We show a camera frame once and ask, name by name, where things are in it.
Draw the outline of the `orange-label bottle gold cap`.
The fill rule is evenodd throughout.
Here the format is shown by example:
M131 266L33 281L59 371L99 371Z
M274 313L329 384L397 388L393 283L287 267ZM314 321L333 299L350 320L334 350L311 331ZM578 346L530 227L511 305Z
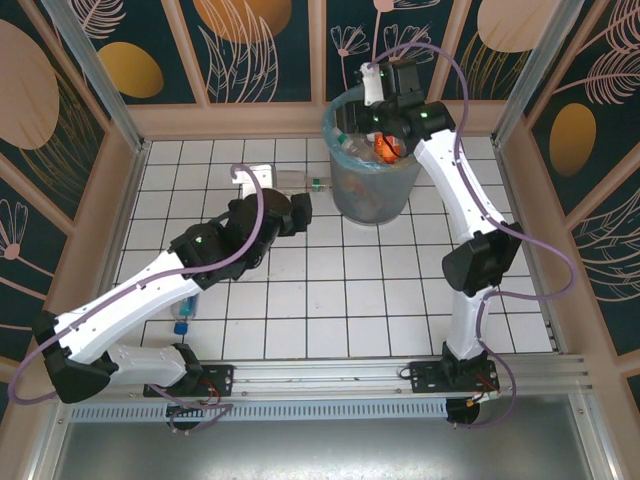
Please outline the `orange-label bottle gold cap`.
M395 164L401 158L401 145L393 136L375 133L374 150L385 164Z

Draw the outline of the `blue plastic bin liner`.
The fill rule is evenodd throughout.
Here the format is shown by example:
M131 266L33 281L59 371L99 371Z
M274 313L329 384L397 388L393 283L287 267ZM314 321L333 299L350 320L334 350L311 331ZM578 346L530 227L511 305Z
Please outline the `blue plastic bin liner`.
M342 130L342 106L347 102L363 102L364 90L362 86L352 87L346 92L334 98L326 107L322 116L322 137L329 150L330 159L335 161L338 166L355 171L356 173L377 174L383 172L400 171L403 168L412 168L416 166L420 168L415 157L409 155L399 159L395 164L385 164L382 159L375 153L373 142L369 138L372 134L360 132L347 133ZM360 134L370 145L371 153L364 159L352 157L347 154L338 143L333 129L339 128L342 132L354 135Z

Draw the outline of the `grey translucent plastic bin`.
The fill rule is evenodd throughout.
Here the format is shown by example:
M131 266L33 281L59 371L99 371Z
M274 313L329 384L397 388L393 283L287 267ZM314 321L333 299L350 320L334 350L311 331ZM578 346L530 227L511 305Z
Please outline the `grey translucent plastic bin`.
M340 167L330 159L334 202L345 217L356 223L387 223L400 215L407 204L422 170L419 166L395 172L364 174Z

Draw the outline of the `clear square bottle green-white cap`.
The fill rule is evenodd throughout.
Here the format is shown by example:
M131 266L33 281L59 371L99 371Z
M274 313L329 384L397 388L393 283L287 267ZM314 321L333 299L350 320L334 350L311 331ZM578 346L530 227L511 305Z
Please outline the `clear square bottle green-white cap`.
M274 188L288 195L320 193L331 188L331 179L309 176L301 171L278 170L275 173Z

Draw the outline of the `clear bottle with blue cap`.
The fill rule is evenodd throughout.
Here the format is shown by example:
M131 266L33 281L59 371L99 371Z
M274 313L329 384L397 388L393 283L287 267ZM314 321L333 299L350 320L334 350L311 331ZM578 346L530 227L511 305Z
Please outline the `clear bottle with blue cap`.
M170 312L174 318L174 333L176 335L186 335L189 322L197 314L198 296L186 297L170 307Z

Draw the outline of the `aluminium side rail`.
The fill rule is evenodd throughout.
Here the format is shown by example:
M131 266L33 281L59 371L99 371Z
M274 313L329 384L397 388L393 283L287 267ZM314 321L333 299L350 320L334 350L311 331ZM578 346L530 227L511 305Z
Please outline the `aluminium side rail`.
M524 218L524 210L521 205L519 195L516 191L516 183L512 179L510 167L507 162L506 155L502 150L493 145L495 158L498 163L498 167L501 176L504 180L504 187L506 195L509 199L510 206L512 208L512 215L514 219L518 221L523 229L528 232L528 225ZM524 241L522 244L524 256L529 269L531 280L534 286L535 293L537 295L547 294L546 280L541 277L541 266L538 258L538 251L535 245L530 242ZM554 318L555 312L552 305L546 301L540 301L539 306L541 308L541 314L544 319L547 332L549 334L550 344L554 353L564 354L565 341L562 339L562 335L557 331L556 320Z
M131 167L126 177L122 195L107 246L103 256L99 275L92 291L92 299L100 297L108 292L117 278L120 255L124 249L130 217L135 206L139 185L141 184L144 169L151 149L151 143L144 140L140 149L132 158Z

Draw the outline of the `aluminium frame post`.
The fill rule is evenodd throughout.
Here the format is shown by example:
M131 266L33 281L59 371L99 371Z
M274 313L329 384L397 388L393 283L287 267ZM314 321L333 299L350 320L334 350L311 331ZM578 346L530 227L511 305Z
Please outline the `aluminium frame post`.
M529 55L492 133L492 143L497 149L509 139L525 107L575 24L583 4L584 0L559 0L537 45Z
M39 1L126 142L141 151L143 137L92 43L107 40L125 19L124 0Z

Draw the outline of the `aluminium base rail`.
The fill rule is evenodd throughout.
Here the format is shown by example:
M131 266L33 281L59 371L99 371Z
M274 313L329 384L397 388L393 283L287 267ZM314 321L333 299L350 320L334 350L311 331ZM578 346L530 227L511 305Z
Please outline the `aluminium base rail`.
M513 390L521 394L567 393L586 390L593 382L582 358L563 355L506 356L495 363L500 390ZM296 395L392 394L414 393L409 381L409 364L416 361L439 361L428 357L407 362L394 360L320 360L320 361L266 361L223 364L234 366L232 395L258 394ZM142 388L151 396L158 374L167 373L180 364L190 375L205 365L186 360L178 352L143 349L124 350L107 360L84 365L63 361L50 377L60 399L67 404L93 398L108 388ZM464 394L429 394L451 395Z

